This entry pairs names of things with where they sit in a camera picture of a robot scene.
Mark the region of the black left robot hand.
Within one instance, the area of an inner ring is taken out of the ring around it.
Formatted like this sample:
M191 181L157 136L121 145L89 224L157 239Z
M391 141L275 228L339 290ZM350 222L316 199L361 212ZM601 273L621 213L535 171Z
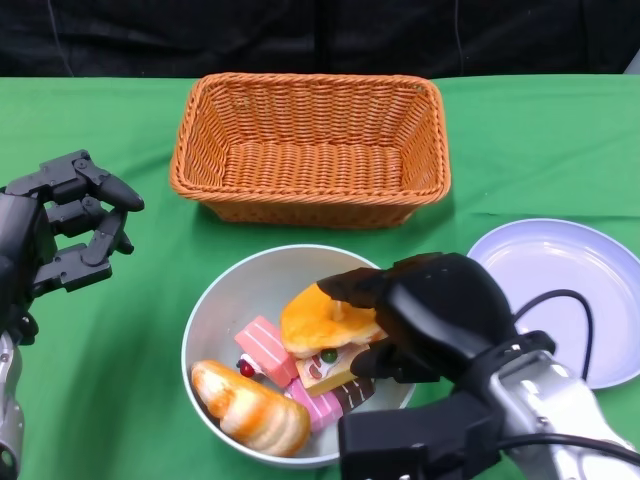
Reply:
M46 293L111 276L110 256L134 247L127 215L144 200L85 150L45 162L1 189L1 305L28 308Z

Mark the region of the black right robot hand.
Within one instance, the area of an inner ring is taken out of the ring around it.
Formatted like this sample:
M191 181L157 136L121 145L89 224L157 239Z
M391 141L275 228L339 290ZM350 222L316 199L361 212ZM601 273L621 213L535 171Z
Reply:
M357 377L455 382L475 358L517 335L501 288L461 254L420 254L386 270L358 268L317 285L333 300L373 310L387 335L354 359Z

